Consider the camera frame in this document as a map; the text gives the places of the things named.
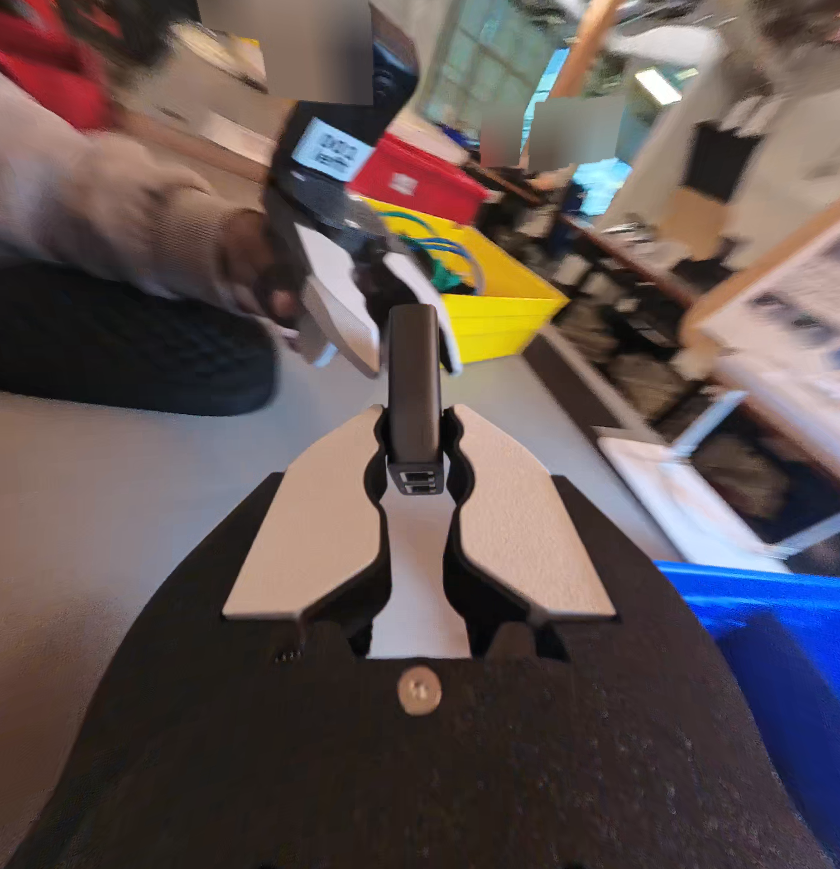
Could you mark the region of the dark ethernet port hub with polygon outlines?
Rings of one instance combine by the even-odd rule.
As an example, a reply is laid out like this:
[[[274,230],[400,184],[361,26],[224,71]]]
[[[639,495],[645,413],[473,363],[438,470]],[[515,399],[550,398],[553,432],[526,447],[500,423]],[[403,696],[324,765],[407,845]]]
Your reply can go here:
[[[390,476],[407,496],[444,489],[439,329],[436,308],[393,307],[389,315],[385,445]]]

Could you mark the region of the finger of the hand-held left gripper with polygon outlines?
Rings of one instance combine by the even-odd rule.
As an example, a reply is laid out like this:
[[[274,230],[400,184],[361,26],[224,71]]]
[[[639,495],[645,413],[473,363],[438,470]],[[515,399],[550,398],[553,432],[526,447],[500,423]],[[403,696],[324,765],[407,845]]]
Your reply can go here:
[[[382,256],[384,297],[391,306],[423,304],[436,310],[441,362],[449,375],[462,372],[461,352],[453,322],[441,294],[409,254],[390,251]]]
[[[363,376],[378,377],[380,330],[355,283],[353,258],[313,229],[300,227],[299,241],[309,267],[300,295],[302,358],[322,368],[340,354]]]

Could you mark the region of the person's left forearm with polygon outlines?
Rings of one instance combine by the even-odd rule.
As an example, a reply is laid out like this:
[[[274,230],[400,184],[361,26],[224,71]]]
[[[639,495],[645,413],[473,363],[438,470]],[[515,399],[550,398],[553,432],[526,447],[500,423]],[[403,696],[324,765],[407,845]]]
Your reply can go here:
[[[80,132],[0,72],[0,266],[77,267],[239,313],[220,241],[240,210],[258,211],[126,136]]]

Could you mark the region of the wooden-edged poster board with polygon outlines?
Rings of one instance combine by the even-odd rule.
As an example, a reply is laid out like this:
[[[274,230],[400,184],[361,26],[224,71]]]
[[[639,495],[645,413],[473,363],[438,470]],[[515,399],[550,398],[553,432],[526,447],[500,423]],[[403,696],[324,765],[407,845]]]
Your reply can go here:
[[[702,296],[680,340],[840,483],[840,199]]]

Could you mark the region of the ceiling light panel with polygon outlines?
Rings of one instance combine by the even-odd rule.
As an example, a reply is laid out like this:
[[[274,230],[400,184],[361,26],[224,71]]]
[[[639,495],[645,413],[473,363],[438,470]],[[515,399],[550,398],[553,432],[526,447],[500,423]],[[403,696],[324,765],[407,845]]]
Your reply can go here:
[[[653,101],[667,107],[682,100],[682,93],[671,84],[665,76],[655,67],[637,71],[634,79]]]

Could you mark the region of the person's left hand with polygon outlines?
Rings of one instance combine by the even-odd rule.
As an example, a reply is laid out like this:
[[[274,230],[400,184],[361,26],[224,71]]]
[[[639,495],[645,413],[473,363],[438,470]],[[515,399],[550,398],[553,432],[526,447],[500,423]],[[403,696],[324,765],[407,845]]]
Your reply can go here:
[[[221,276],[235,306],[283,329],[295,329],[302,314],[303,273],[266,215],[240,210],[221,233]]]

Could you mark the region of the wooden beam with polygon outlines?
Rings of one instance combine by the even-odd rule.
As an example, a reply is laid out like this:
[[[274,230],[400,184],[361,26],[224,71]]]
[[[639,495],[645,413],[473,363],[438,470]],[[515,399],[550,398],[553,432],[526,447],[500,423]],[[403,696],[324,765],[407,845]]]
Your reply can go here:
[[[560,69],[548,98],[579,96],[584,79],[593,67],[597,55],[616,23],[621,1],[590,1],[582,10],[577,31],[570,44],[566,60]]]

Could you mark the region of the long brown table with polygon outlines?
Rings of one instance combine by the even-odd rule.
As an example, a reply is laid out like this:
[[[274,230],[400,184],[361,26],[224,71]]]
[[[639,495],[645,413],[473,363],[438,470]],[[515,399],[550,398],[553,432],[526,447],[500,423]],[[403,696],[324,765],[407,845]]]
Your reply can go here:
[[[598,258],[616,261],[621,267],[640,276],[643,281],[653,284],[665,297],[675,301],[681,308],[687,310],[693,307],[701,297],[701,293],[694,286],[681,281],[669,270],[647,265],[638,259],[634,254],[634,245],[620,244],[612,235],[598,232],[591,224],[570,215],[560,214],[558,221],[577,233],[585,245],[590,245],[597,252]]]

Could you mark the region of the blue plastic bin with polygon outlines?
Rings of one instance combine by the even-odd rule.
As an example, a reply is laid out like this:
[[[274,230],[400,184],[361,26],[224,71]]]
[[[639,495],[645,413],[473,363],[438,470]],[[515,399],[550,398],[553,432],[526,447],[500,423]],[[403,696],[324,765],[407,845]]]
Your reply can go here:
[[[713,637],[795,809],[840,867],[840,578],[654,564]]]

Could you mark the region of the red plastic bin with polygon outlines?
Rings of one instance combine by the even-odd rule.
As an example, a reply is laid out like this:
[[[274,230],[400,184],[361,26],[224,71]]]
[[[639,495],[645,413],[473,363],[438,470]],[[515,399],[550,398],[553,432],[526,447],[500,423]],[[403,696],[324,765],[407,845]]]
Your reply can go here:
[[[473,225],[488,190],[453,163],[385,133],[348,189],[374,201]]]

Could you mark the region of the white metal frame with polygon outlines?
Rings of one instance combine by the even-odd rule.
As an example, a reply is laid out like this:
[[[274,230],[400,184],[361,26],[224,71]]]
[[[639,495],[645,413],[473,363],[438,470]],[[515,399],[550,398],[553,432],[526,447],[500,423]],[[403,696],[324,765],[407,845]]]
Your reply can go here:
[[[788,573],[789,558],[840,534],[840,511],[774,544],[761,541],[694,468],[700,444],[747,398],[726,390],[672,443],[630,440],[615,433],[597,447],[675,548],[701,566]]]

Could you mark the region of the yellow plastic bin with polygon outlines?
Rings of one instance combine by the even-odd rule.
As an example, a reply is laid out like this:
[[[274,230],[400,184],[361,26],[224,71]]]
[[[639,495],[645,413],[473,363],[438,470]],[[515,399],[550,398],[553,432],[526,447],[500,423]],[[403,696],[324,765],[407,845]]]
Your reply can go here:
[[[441,294],[464,364],[519,354],[568,299],[469,225],[367,197]]]

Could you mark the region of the black textured pad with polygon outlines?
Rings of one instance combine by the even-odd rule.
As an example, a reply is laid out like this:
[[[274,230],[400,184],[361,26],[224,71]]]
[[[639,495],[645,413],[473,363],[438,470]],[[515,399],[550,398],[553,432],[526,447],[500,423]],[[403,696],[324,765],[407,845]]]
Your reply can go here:
[[[0,391],[203,417],[250,414],[280,384],[257,320],[41,263],[0,266]]]

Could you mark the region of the red cloth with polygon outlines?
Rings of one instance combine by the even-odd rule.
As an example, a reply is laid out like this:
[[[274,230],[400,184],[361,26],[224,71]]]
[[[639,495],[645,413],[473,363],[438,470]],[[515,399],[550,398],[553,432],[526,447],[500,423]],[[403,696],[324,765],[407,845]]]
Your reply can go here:
[[[70,32],[57,2],[0,2],[0,71],[76,129],[115,126],[104,61]]]

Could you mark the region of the black chair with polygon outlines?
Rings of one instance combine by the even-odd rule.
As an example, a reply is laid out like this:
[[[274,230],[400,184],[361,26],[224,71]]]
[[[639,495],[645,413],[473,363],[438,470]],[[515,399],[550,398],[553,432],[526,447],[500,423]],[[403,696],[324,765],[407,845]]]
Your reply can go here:
[[[682,187],[730,202],[763,136],[738,136],[714,122],[695,125]]]

